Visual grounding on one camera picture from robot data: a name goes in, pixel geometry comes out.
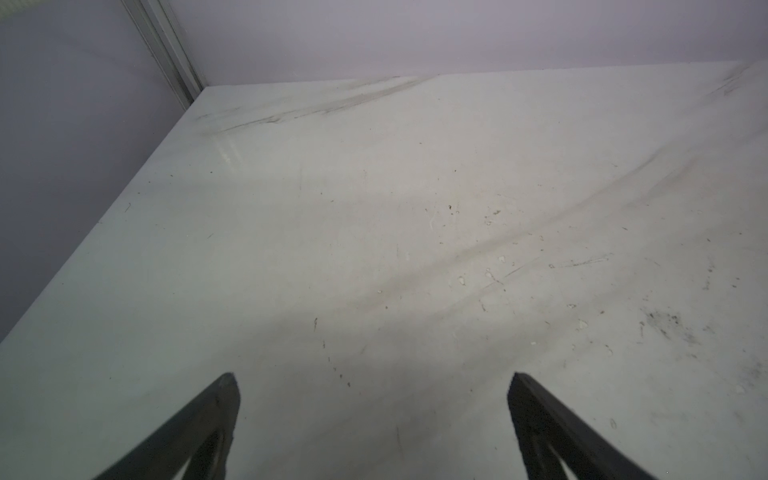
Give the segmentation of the aluminium frame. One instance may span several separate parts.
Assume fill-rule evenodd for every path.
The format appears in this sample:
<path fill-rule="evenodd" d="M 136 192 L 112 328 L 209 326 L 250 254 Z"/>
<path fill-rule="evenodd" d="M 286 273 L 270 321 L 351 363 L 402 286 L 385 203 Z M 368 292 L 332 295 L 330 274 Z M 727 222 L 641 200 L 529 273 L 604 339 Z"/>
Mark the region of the aluminium frame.
<path fill-rule="evenodd" d="M 184 109 L 207 86 L 169 0 L 121 0 L 162 75 Z"/>

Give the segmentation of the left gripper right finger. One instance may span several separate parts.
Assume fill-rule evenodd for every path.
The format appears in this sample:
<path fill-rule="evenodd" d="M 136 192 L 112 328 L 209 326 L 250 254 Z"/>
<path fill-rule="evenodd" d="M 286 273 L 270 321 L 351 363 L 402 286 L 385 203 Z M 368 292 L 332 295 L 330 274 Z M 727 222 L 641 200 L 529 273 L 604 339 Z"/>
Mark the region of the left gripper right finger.
<path fill-rule="evenodd" d="M 507 404 L 530 479 L 650 479 L 532 376 L 516 372 Z"/>

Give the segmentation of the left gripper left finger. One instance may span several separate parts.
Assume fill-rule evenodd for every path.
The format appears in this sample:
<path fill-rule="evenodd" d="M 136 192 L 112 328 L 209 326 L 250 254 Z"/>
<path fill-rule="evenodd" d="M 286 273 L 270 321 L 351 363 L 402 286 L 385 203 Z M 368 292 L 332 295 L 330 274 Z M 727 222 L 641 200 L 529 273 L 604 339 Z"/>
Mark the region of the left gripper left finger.
<path fill-rule="evenodd" d="M 241 402 L 236 377 L 219 376 L 100 479 L 223 479 Z"/>

